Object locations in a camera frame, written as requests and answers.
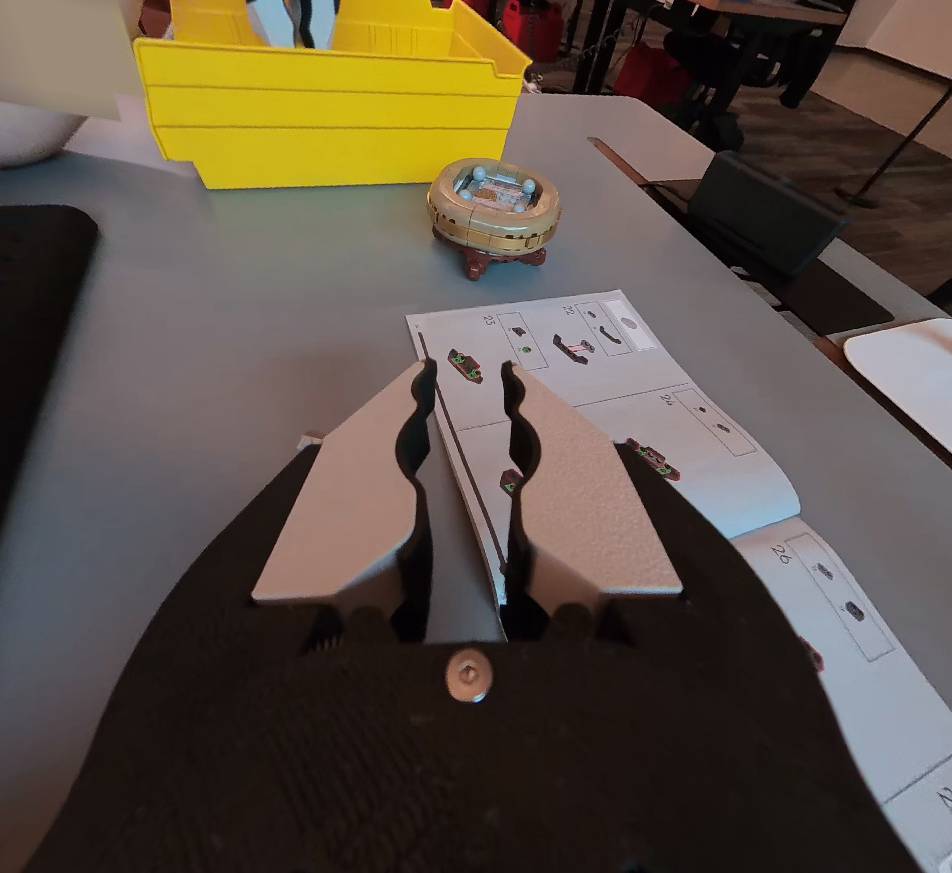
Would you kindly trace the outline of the black under-desk box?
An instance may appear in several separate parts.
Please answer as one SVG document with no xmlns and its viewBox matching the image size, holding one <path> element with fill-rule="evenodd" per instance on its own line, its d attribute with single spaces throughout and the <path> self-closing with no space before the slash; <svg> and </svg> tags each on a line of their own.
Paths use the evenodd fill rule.
<svg viewBox="0 0 952 873">
<path fill-rule="evenodd" d="M 849 221 L 789 182 L 716 153 L 687 210 L 714 233 L 769 269 L 797 277 L 846 229 Z"/>
</svg>

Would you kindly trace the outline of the instruction booklet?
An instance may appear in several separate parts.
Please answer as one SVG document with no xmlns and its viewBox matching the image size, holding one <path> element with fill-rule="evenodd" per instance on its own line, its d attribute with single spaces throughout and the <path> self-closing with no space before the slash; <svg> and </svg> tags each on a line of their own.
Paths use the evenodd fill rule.
<svg viewBox="0 0 952 873">
<path fill-rule="evenodd" d="M 809 655 L 850 751 L 917 862 L 950 871 L 950 709 L 853 574 L 801 518 L 760 444 L 665 350 L 622 292 L 407 317 L 437 362 L 435 416 L 506 604 L 510 499 L 501 367 L 520 364 L 615 443 L 647 458 L 744 555 Z"/>
</svg>

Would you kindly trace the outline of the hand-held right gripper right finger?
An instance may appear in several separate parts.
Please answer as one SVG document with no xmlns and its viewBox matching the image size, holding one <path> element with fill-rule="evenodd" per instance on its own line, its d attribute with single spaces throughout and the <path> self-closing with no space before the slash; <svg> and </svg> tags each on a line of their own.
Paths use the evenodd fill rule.
<svg viewBox="0 0 952 873">
<path fill-rule="evenodd" d="M 521 366 L 501 370 L 509 456 L 522 475 L 509 521 L 509 640 L 533 640 L 565 605 L 599 618 L 619 597 L 678 597 L 683 583 L 612 439 Z"/>
</svg>

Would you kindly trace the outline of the tan brick model pot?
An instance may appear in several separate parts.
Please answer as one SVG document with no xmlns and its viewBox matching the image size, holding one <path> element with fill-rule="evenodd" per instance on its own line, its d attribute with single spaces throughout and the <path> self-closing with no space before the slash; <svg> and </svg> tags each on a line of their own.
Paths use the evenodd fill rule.
<svg viewBox="0 0 952 873">
<path fill-rule="evenodd" d="M 426 202 L 434 236 L 462 253 L 472 282 L 493 263 L 541 267 L 563 212 L 560 192 L 549 179 L 487 158 L 444 167 Z"/>
</svg>

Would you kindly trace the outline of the grey desk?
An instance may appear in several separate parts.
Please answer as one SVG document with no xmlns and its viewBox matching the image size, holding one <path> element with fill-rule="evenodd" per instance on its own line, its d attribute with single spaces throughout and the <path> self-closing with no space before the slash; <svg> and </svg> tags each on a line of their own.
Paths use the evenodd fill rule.
<svg viewBox="0 0 952 873">
<path fill-rule="evenodd" d="M 20 871 L 174 584 L 292 459 L 415 358 L 406 314 L 621 290 L 790 478 L 950 703 L 950 468 L 590 142 L 648 175 L 707 154 L 635 103 L 528 95 L 506 158 L 558 181 L 543 267 L 477 283 L 425 186 L 207 190 L 84 144 L 2 175 L 6 205 L 101 242 L 2 541 L 2 871 Z"/>
</svg>

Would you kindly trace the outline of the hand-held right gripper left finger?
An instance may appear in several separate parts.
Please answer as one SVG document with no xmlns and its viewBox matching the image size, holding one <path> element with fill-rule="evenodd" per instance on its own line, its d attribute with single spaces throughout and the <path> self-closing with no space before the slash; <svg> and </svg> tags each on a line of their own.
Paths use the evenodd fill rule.
<svg viewBox="0 0 952 873">
<path fill-rule="evenodd" d="M 323 439 L 251 597 L 319 604 L 341 618 L 379 609 L 402 641 L 422 641 L 432 535 L 417 472 L 430 442 L 437 367 L 418 361 Z"/>
</svg>

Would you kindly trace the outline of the black floor stand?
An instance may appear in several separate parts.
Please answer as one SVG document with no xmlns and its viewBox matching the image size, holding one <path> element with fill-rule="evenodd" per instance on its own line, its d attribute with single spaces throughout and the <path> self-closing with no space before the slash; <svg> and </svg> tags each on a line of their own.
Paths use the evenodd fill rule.
<svg viewBox="0 0 952 873">
<path fill-rule="evenodd" d="M 899 142 L 898 146 L 887 155 L 887 158 L 882 162 L 881 165 L 879 165 L 875 172 L 866 179 L 861 187 L 850 190 L 845 186 L 838 186 L 834 189 L 835 195 L 840 200 L 855 208 L 863 210 L 874 210 L 878 208 L 879 203 L 869 195 L 871 189 L 890 170 L 894 162 L 916 140 L 919 134 L 923 132 L 925 128 L 931 123 L 931 121 L 939 114 L 942 108 L 949 102 L 950 98 L 951 86 L 949 85 L 941 97 L 931 107 L 931 109 L 922 117 L 921 120 L 919 120 L 911 132 L 907 134 L 901 142 Z"/>
</svg>

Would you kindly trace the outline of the yellow plastic bin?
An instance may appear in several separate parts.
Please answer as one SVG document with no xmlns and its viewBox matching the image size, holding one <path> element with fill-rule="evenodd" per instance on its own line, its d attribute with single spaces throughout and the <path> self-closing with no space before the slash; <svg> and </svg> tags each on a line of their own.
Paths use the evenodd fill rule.
<svg viewBox="0 0 952 873">
<path fill-rule="evenodd" d="M 170 0 L 134 53 L 149 127 L 208 189 L 431 182 L 499 159 L 530 58 L 460 0 L 341 0 L 330 50 L 263 45 L 244 0 Z"/>
</svg>

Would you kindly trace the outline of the instruction sheet on white stand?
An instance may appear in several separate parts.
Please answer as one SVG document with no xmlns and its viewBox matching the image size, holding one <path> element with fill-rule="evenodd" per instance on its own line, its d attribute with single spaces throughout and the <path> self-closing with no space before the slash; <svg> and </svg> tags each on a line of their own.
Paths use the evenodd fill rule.
<svg viewBox="0 0 952 873">
<path fill-rule="evenodd" d="M 951 450 L 951 318 L 855 335 L 846 360 L 946 451 Z"/>
</svg>

